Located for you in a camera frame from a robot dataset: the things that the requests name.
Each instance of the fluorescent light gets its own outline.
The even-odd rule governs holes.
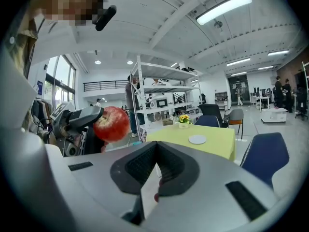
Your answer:
[[[262,68],[258,68],[258,70],[266,70],[266,69],[270,69],[272,68],[273,66],[268,66],[268,67],[262,67]]]
[[[231,66],[231,65],[234,65],[234,64],[239,64],[239,63],[250,61],[250,60],[251,60],[251,58],[245,58],[245,59],[242,59],[242,60],[239,60],[239,61],[231,62],[231,63],[227,64],[226,66]]]
[[[234,75],[244,75],[246,74],[247,72],[241,72],[241,73],[237,73],[237,74],[232,74],[231,76],[234,76]]]
[[[242,5],[252,3],[252,0],[225,0],[211,9],[207,10],[203,14],[199,15],[196,20],[200,25],[213,20],[214,18],[223,15],[226,12],[229,12],[233,9],[236,9]]]
[[[278,54],[285,54],[285,53],[288,53],[290,50],[284,50],[284,51],[279,51],[279,52],[270,52],[268,53],[269,56],[272,56],[272,55],[278,55]]]

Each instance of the yellow tablecloth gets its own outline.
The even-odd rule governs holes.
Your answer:
[[[201,145],[192,144],[189,142],[189,137],[193,135],[205,136],[206,142]],[[174,124],[147,135],[146,141],[164,141],[183,145],[224,157],[230,161],[235,160],[234,129],[198,125],[190,125],[189,128],[180,129],[178,124]]]

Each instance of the orange chair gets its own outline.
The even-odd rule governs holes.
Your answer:
[[[234,109],[229,113],[228,117],[229,117],[229,125],[239,125],[237,134],[239,133],[240,126],[242,125],[242,127],[241,127],[241,139],[242,139],[243,118],[244,118],[243,110],[242,109]]]

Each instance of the flower pot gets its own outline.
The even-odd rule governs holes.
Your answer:
[[[189,127],[188,123],[178,123],[180,129],[186,129]]]

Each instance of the poster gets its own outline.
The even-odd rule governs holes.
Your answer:
[[[38,81],[38,88],[38,95],[42,95],[43,83],[41,81]]]

